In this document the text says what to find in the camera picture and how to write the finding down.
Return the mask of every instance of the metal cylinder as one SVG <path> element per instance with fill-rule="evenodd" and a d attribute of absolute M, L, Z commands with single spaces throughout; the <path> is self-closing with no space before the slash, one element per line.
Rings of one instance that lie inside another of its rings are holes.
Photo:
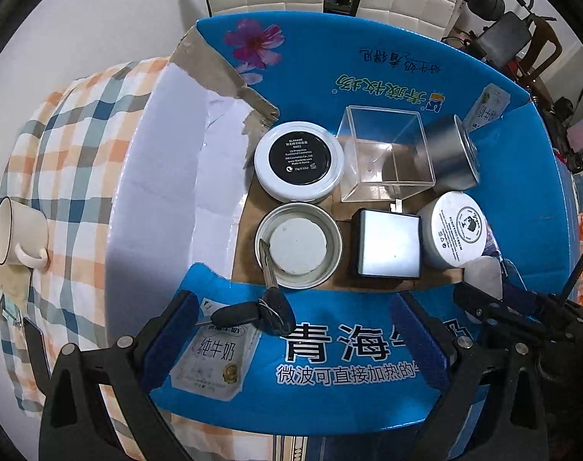
<path fill-rule="evenodd" d="M 426 144 L 435 172 L 437 194 L 465 191 L 480 181 L 477 149 L 460 118 L 445 115 L 425 128 Z"/>

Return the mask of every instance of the white disc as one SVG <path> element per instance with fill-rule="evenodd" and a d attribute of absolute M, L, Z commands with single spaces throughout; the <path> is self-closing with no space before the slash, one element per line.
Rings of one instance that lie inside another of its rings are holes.
<path fill-rule="evenodd" d="M 326 236 L 306 218 L 291 218 L 270 236 L 270 254 L 277 266 L 292 275 L 308 274 L 326 256 Z"/>

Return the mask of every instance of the mug handle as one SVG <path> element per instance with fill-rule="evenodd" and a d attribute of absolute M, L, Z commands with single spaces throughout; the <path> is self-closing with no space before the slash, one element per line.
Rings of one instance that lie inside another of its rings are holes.
<path fill-rule="evenodd" d="M 14 252 L 16 253 L 16 257 L 26 267 L 30 269 L 41 269 L 48 263 L 48 253 L 44 248 L 40 250 L 40 258 L 34 258 L 33 256 L 29 256 L 25 253 L 20 247 L 20 244 L 16 244 L 14 246 Z"/>

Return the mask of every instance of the orange and blue logo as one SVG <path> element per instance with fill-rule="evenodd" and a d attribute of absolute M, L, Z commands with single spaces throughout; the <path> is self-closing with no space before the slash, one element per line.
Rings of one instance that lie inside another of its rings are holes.
<path fill-rule="evenodd" d="M 445 95 L 441 95 L 440 93 L 431 93 L 431 97 L 428 99 L 428 102 L 426 103 L 426 110 L 431 110 L 432 112 L 439 112 L 444 102 Z"/>

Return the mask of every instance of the clear plastic box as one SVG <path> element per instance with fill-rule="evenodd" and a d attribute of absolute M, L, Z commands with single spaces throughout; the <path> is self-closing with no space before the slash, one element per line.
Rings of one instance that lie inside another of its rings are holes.
<path fill-rule="evenodd" d="M 342 201 L 406 199 L 435 185 L 417 112 L 348 106 L 336 138 L 345 154 Z"/>

